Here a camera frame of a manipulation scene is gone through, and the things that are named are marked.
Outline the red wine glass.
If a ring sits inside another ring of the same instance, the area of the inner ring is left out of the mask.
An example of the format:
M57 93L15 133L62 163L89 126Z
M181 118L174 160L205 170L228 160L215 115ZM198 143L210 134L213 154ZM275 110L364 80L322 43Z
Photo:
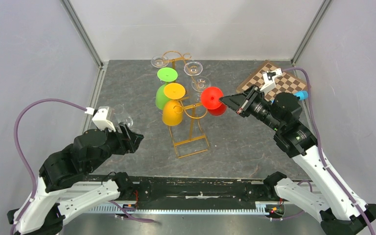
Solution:
M223 92L218 87L208 87L201 94L201 103L213 116L223 115L227 109L219 99L223 97Z

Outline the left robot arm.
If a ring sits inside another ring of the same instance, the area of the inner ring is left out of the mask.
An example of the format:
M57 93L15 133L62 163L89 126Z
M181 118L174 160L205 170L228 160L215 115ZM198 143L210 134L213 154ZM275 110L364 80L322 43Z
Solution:
M90 129L63 150L51 154L39 170L36 187L21 208L7 213L12 235L56 235L81 213L107 201L129 200L134 186L125 172L105 176L96 189L66 201L59 199L74 184L83 182L112 155L135 153L144 136L125 124Z

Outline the orange wine glass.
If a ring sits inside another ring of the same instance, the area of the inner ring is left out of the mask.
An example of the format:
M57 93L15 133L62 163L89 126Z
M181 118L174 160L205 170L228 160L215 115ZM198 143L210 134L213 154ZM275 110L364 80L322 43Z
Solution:
M179 99L185 96L185 87L179 83L169 83L164 87L164 94L169 101L163 108L163 123L167 126L179 125L183 120L184 112Z

